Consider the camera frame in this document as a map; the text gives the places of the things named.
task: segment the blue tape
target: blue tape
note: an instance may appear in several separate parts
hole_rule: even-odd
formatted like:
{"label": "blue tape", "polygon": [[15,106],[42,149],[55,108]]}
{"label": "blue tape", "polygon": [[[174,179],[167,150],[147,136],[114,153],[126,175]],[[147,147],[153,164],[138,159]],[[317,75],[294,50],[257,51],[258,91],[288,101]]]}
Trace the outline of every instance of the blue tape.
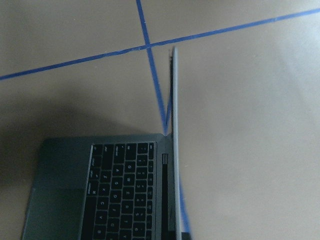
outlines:
{"label": "blue tape", "polygon": [[263,24],[268,24],[268,23],[275,23],[275,22],[282,21],[282,20],[293,19],[293,18],[298,18],[298,17],[317,14],[317,13],[320,13],[320,8],[315,8],[315,9],[312,9],[312,10],[301,11],[301,12],[292,13],[292,14],[288,14],[288,15],[278,16],[278,17],[274,17],[274,18],[261,20],[261,21],[255,21],[255,22],[246,23],[246,24],[242,24],[242,25],[222,28],[222,29],[218,29],[218,30],[203,32],[203,33],[199,33],[199,34],[173,38],[173,39],[169,39],[169,40],[165,40],[165,41],[159,41],[159,42],[146,44],[146,45],[142,45],[142,46],[136,46],[136,47],[132,47],[132,48],[127,48],[127,49],[123,49],[123,50],[119,50],[119,51],[113,51],[113,52],[109,52],[109,53],[103,53],[103,54],[99,54],[99,55],[79,58],[79,59],[76,59],[76,60],[66,61],[66,62],[53,64],[53,65],[49,65],[49,66],[44,66],[44,67],[39,67],[39,68],[34,68],[34,69],[26,70],[26,71],[20,71],[20,72],[16,72],[16,73],[11,73],[11,74],[0,76],[0,80],[11,79],[11,78],[15,78],[15,77],[23,76],[23,75],[43,72],[43,71],[46,71],[46,70],[57,69],[57,68],[61,68],[61,67],[65,67],[65,66],[69,66],[69,65],[73,65],[73,64],[79,64],[79,63],[89,62],[89,61],[97,60],[97,59],[101,59],[101,58],[106,58],[106,57],[111,57],[111,56],[116,56],[116,55],[122,55],[122,54],[126,54],[126,53],[129,53],[129,52],[132,52],[132,51],[145,50],[145,49],[153,48],[153,47],[156,47],[156,46],[174,44],[174,43],[178,43],[178,42],[183,42],[183,41],[203,38],[203,37],[222,34],[222,33],[227,33],[227,32],[232,32],[232,31],[241,30],[241,29],[245,29],[245,28],[255,27],[255,26],[258,26],[258,25],[263,25]]}
{"label": "blue tape", "polygon": [[[143,32],[144,42],[145,42],[145,45],[148,46],[150,44],[150,40],[149,40],[147,24],[146,24],[144,12],[143,12],[140,0],[136,0],[136,6],[137,6],[137,9],[138,9],[138,13],[139,13],[139,18],[140,18],[140,22],[141,22],[141,28],[142,28],[142,32]],[[159,84],[159,80],[158,80],[158,75],[157,75],[157,69],[156,69],[156,65],[155,65],[155,61],[154,61],[154,56],[152,54],[151,48],[147,48],[146,52],[147,52],[148,59],[149,59],[149,65],[150,65],[151,75],[152,75],[152,79],[153,79],[154,90],[155,90],[156,99],[157,99],[157,102],[158,102],[158,108],[159,108],[159,111],[160,111],[160,117],[161,117],[161,122],[162,122],[163,133],[164,133],[164,135],[167,135],[167,133],[168,133],[168,125],[167,125],[167,120],[166,120],[165,106],[164,106],[164,101],[163,101],[163,98],[162,98],[162,93],[161,93],[161,90],[160,90],[160,84]]]}
{"label": "blue tape", "polygon": [[181,180],[180,180],[180,208],[181,208],[181,218],[183,221],[183,227],[184,227],[184,231],[186,233],[190,233],[191,234],[191,229],[190,229],[190,224],[189,224],[189,218],[188,218],[188,214],[187,214],[187,210],[186,210],[186,205],[185,205],[185,199],[184,199],[184,192],[182,189],[182,185],[181,185]]}

